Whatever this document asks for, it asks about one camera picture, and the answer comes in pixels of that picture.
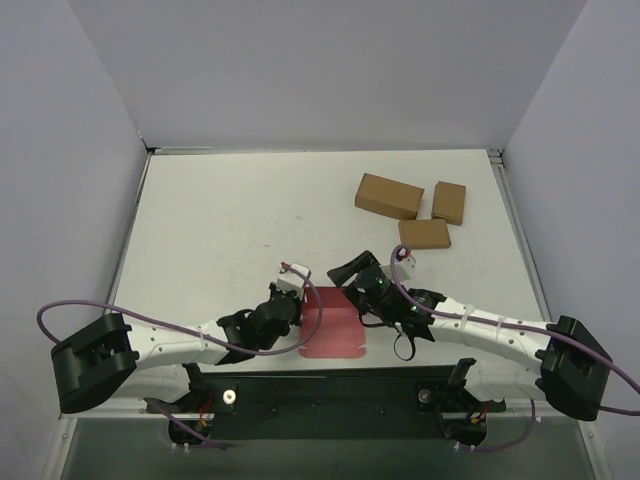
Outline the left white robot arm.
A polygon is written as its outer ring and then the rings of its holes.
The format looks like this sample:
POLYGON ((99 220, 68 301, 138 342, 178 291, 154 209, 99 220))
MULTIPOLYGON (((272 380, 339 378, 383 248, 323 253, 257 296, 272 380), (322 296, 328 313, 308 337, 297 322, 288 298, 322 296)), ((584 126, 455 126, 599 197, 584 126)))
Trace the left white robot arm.
POLYGON ((60 410, 85 412, 114 396, 145 397, 193 411, 205 387, 188 364, 228 365, 261 356, 301 324, 304 289, 278 281, 269 299, 215 322, 178 330, 105 314, 51 350, 60 410))

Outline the pink cardboard box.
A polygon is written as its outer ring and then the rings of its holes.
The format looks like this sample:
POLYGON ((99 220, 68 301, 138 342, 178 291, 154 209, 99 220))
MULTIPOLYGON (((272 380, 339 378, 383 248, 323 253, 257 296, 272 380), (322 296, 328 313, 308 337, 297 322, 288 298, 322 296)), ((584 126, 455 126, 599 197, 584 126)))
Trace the pink cardboard box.
POLYGON ((307 359, 357 359, 366 355, 366 334, 358 310, 336 287, 319 287, 323 315, 319 329, 298 352, 307 359))

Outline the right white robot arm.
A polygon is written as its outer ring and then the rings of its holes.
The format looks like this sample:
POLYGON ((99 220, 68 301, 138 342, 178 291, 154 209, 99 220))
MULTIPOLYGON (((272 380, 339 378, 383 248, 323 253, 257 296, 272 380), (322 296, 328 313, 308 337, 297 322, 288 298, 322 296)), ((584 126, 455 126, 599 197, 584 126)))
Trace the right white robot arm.
POLYGON ((327 276, 360 315, 370 314, 414 343, 460 344, 500 357, 498 363, 463 361, 451 381, 478 402, 544 400, 577 420, 594 421, 609 378, 610 355, 573 317, 537 324, 476 310, 441 293, 405 288, 397 276, 406 249, 383 268, 364 251, 327 276))

